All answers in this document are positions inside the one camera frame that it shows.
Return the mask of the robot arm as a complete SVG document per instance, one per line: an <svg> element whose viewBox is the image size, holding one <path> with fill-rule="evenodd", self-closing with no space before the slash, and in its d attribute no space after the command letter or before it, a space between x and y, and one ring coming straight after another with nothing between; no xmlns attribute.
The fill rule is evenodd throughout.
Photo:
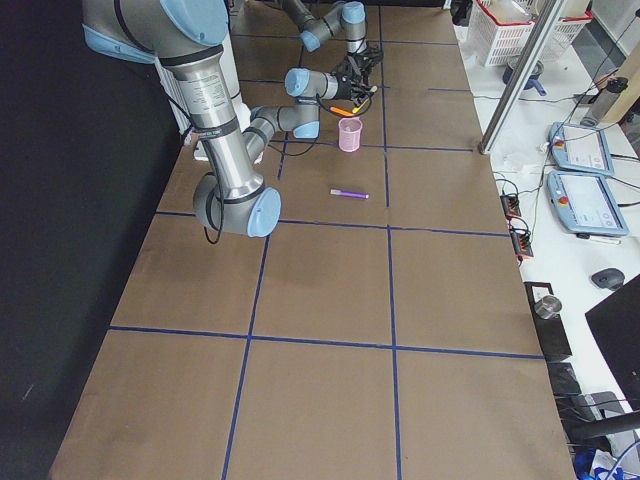
<svg viewBox="0 0 640 480"><path fill-rule="evenodd" d="M343 33L347 42L347 53L335 72L351 81L368 85L373 68L383 58L381 50L371 46L367 40L367 18L363 3L359 1L336 1L327 14L316 18L298 0L277 1L276 4L293 21L300 39L308 52Z"/></svg>
<svg viewBox="0 0 640 480"><path fill-rule="evenodd" d="M197 135L211 172L196 187L193 206L205 229L266 237L276 227L279 192L266 186L254 165L275 134L297 139L319 135L324 99L361 106L375 89L369 84L381 51L368 44L366 11L358 1L337 1L322 18L300 1L279 7L295 23L300 39L314 52L337 34L347 42L345 58L329 72L294 68L285 88L295 102L261 106L246 123L223 1L85 1L83 30L90 49L121 60L169 70L185 100L186 118Z"/></svg>

